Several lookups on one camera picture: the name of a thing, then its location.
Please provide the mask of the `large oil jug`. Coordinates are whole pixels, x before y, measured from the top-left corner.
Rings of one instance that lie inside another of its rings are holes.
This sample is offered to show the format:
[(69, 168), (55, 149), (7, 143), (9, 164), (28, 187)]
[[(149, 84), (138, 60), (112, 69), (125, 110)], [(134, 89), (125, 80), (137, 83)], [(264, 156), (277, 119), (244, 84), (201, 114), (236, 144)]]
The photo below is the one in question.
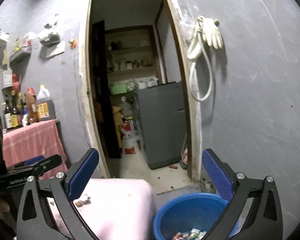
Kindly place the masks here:
[(40, 85), (38, 95), (36, 97), (37, 115), (39, 121), (55, 120), (56, 111), (49, 90), (44, 84)]

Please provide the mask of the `orange sauce bottle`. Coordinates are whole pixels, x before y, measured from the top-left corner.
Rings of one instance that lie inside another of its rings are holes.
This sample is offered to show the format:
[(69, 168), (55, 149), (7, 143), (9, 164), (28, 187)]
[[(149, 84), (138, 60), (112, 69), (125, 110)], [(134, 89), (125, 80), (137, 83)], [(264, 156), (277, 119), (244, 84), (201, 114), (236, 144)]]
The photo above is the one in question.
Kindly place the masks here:
[(29, 87), (25, 93), (25, 100), (28, 109), (28, 120), (30, 124), (38, 122), (38, 112), (36, 105), (36, 95), (34, 89)]

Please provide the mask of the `dark sauce bottle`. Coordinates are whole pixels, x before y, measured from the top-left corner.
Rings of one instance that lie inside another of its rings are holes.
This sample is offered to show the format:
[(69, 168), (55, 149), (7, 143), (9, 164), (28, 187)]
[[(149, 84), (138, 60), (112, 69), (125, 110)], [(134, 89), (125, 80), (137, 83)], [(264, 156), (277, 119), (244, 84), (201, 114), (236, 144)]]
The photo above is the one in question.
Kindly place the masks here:
[(12, 113), (11, 113), (11, 122), (13, 128), (22, 127), (21, 113), (17, 107), (17, 95), (15, 90), (11, 91), (12, 96)]

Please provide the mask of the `green plastic box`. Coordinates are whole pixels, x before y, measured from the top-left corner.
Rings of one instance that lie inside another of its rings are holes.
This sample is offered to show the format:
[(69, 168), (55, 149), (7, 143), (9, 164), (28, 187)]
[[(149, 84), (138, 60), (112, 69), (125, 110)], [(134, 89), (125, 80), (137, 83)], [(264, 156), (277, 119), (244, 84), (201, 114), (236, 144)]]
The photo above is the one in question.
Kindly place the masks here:
[(127, 86), (126, 84), (113, 85), (110, 87), (110, 92), (112, 95), (125, 94), (127, 93)]

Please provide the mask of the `blue plastic bucket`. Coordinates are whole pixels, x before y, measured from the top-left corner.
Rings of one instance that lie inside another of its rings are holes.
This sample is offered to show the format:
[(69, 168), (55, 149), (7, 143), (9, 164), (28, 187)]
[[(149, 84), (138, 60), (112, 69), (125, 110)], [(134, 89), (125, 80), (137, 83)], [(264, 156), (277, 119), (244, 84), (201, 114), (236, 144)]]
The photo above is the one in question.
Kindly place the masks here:
[(227, 204), (219, 195), (211, 193), (189, 193), (174, 198), (156, 213), (154, 237), (172, 239), (178, 232), (209, 231)]

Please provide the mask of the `pink checked cloth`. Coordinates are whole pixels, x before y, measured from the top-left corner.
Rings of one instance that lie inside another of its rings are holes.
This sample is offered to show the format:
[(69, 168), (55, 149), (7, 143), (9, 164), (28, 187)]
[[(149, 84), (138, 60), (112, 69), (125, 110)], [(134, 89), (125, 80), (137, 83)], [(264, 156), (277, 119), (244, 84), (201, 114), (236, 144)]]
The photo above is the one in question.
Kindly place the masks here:
[(7, 166), (39, 155), (48, 158), (55, 154), (61, 156), (61, 165), (46, 172), (42, 178), (51, 178), (59, 171), (68, 170), (67, 157), (53, 120), (31, 124), (3, 135), (3, 158)]

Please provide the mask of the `pink floral table cloth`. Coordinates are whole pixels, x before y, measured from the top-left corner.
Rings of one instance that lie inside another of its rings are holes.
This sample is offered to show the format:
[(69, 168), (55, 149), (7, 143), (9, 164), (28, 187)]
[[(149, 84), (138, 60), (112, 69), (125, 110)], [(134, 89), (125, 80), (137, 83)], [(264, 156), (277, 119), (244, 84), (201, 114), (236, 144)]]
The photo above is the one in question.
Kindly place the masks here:
[(143, 179), (90, 179), (73, 204), (99, 239), (155, 239), (157, 194)]

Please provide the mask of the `grey refrigerator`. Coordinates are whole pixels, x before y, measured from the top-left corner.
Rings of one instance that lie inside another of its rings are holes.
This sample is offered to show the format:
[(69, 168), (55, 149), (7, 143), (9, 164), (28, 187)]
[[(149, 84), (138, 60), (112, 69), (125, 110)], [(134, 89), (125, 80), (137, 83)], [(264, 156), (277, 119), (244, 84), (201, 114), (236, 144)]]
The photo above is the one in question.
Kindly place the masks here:
[(147, 165), (154, 170), (179, 162), (186, 135), (182, 84), (139, 90), (138, 100)]

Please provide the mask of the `red white sack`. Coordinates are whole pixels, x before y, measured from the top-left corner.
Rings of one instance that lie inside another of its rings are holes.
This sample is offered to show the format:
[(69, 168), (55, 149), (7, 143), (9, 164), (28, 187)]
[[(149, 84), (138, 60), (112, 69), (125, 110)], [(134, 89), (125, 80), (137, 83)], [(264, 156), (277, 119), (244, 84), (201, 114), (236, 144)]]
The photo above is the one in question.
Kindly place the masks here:
[(134, 129), (133, 120), (126, 120), (121, 126), (122, 133), (122, 153), (138, 154), (140, 153), (139, 139)]

